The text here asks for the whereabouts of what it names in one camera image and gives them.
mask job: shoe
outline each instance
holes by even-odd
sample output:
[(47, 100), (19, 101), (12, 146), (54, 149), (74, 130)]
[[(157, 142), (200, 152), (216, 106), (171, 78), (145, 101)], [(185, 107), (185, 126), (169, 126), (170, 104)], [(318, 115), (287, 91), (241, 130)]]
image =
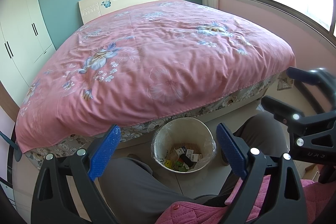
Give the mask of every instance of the shoe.
[(220, 154), (221, 154), (221, 156), (222, 156), (222, 164), (223, 164), (224, 166), (228, 166), (228, 165), (230, 165), (229, 162), (227, 161), (227, 158), (225, 157), (225, 154), (224, 154), (223, 150), (220, 150)]

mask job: gray pants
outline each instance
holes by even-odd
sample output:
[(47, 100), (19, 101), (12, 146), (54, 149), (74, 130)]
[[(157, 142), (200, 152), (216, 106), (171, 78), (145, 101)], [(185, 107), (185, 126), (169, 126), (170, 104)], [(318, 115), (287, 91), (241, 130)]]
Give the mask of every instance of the gray pants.
[[(288, 152), (280, 123), (268, 112), (249, 118), (234, 135), (265, 155), (280, 157)], [(219, 195), (204, 203), (169, 189), (152, 176), (148, 165), (130, 158), (111, 159), (99, 178), (106, 202), (120, 224), (154, 224), (177, 201), (224, 207), (237, 181), (238, 177), (231, 172)]]

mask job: floral pattern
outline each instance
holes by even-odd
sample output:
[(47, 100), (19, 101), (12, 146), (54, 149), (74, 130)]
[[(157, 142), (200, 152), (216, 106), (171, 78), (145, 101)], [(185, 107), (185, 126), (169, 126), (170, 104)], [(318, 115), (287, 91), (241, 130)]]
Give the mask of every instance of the floral pattern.
[(27, 109), (28, 109), (28, 107), (22, 107), (20, 109), (20, 115), (21, 115), (21, 117), (23, 117), (25, 115)]
[(197, 42), (198, 45), (206, 45), (208, 47), (214, 47), (216, 48), (217, 47), (217, 43), (213, 43), (213, 42), (206, 42), (205, 40), (202, 40), (202, 41), (199, 41)]
[(111, 7), (111, 1), (110, 0), (105, 0), (101, 4), (104, 5), (105, 8)]
[(172, 2), (165, 2), (165, 3), (160, 3), (159, 6), (160, 7), (165, 7), (165, 6), (170, 6), (170, 5), (173, 5), (174, 3)]
[(149, 21), (155, 20), (158, 17), (161, 17), (163, 15), (162, 12), (155, 12), (155, 13), (150, 13), (150, 14), (146, 14), (143, 17)]
[(117, 63), (116, 63), (116, 62), (114, 62), (114, 61), (113, 61), (113, 62), (111, 62), (111, 66), (112, 66), (112, 67), (118, 67), (118, 65), (119, 65), (119, 64), (117, 64)]
[(233, 37), (233, 34), (227, 31), (227, 27), (220, 25), (217, 22), (213, 22), (212, 24), (205, 24), (201, 26), (197, 26), (197, 33), (209, 36), (214, 35), (222, 35), (225, 37)]
[(66, 82), (62, 87), (65, 89), (65, 90), (69, 90), (71, 89), (71, 87), (73, 87), (75, 84), (72, 82), (72, 81), (68, 81)]
[(86, 101), (89, 101), (91, 99), (93, 99), (93, 96), (92, 96), (92, 90), (84, 90), (83, 92), (83, 99), (86, 100)]
[(88, 41), (91, 37), (99, 36), (101, 34), (101, 31), (102, 30), (99, 29), (99, 30), (88, 32), (85, 36), (83, 36), (82, 40), (79, 43), (82, 44), (83, 42)]
[(111, 82), (111, 80), (114, 78), (114, 76), (110, 75), (106, 77), (105, 82)]
[(93, 56), (84, 62), (83, 68), (78, 70), (78, 72), (84, 74), (88, 69), (99, 70), (105, 65), (107, 59), (117, 55), (118, 50), (120, 50), (120, 48), (116, 48), (115, 42), (110, 44), (107, 50), (103, 48), (98, 50), (98, 52), (95, 52)]
[(31, 84), (31, 86), (28, 89), (28, 93), (27, 93), (25, 99), (23, 100), (24, 105), (29, 101), (30, 97), (32, 97), (34, 95), (35, 89), (36, 89), (37, 86), (38, 86), (38, 81)]
[(243, 48), (237, 49), (237, 52), (241, 55), (249, 55)]
[[(273, 75), (272, 77), (256, 83), (248, 88), (238, 90), (232, 94), (229, 94), (222, 98), (221, 100), (209, 104), (207, 106), (199, 107), (197, 109), (193, 109), (191, 111), (184, 112), (179, 115), (174, 115), (171, 117), (161, 118), (155, 121), (145, 122), (142, 124), (138, 124), (135, 126), (123, 127), (121, 128), (121, 142), (126, 142), (134, 138), (138, 138), (146, 133), (152, 132), (157, 130), (159, 127), (163, 126), (164, 124), (181, 117), (197, 117), (203, 114), (222, 109), (224, 107), (228, 107), (234, 103), (240, 102), (245, 100), (248, 97), (257, 95), (261, 92), (264, 92), (267, 88), (269, 88), (277, 79), (283, 81), (284, 75), (280, 74)], [(91, 90), (86, 90), (83, 95), (85, 100), (92, 99)], [(94, 140), (94, 137), (87, 137), (87, 136), (78, 136), (75, 134), (70, 135), (68, 138), (64, 139), (63, 141), (59, 142), (58, 144), (52, 147), (44, 147), (44, 148), (36, 148), (30, 150), (26, 153), (26, 156), (29, 160), (33, 163), (35, 167), (40, 169), (43, 163), (43, 157), (48, 153), (53, 153), (57, 157), (65, 157), (73, 155), (78, 149), (85, 148), (90, 145), (90, 143)]]
[(115, 15), (114, 18), (122, 17), (122, 16), (124, 16), (124, 15), (128, 15), (128, 14), (129, 14), (129, 11), (122, 12), (122, 13), (120, 13), (120, 14), (118, 14), (118, 15)]
[[(188, 73), (184, 73), (183, 71), (180, 71), (179, 74), (184, 74), (185, 79), (190, 77)], [(150, 78), (153, 84), (149, 90), (153, 100), (158, 100), (166, 105), (172, 105), (176, 100), (182, 99), (187, 95), (181, 83), (176, 80), (176, 76), (172, 76), (169, 70), (159, 69), (152, 73)]]

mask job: window frame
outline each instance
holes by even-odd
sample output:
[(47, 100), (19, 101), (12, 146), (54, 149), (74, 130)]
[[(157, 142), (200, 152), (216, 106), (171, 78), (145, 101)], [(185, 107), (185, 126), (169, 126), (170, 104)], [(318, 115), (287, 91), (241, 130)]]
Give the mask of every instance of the window frame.
[(336, 37), (334, 36), (335, 26), (336, 26), (336, 0), (334, 0), (333, 4), (333, 15), (332, 20), (330, 24), (330, 30), (328, 31), (325, 27), (320, 25), (318, 22), (314, 21), (307, 15), (287, 6), (280, 2), (274, 1), (274, 0), (255, 0), (264, 4), (267, 4), (269, 6), (272, 6), (276, 9), (279, 9), (297, 19), (304, 22), (311, 28), (313, 28), (315, 31), (320, 33), (322, 36), (324, 36), (334, 47), (336, 47)]

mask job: wooden baseboard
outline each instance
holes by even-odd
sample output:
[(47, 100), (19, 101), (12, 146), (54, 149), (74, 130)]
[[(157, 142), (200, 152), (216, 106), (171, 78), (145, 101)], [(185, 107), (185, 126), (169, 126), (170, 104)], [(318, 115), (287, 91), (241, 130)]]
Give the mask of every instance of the wooden baseboard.
[(7, 113), (7, 115), (16, 122), (17, 115), (19, 114), (19, 106), (14, 102), (5, 87), (0, 81), (0, 106)]

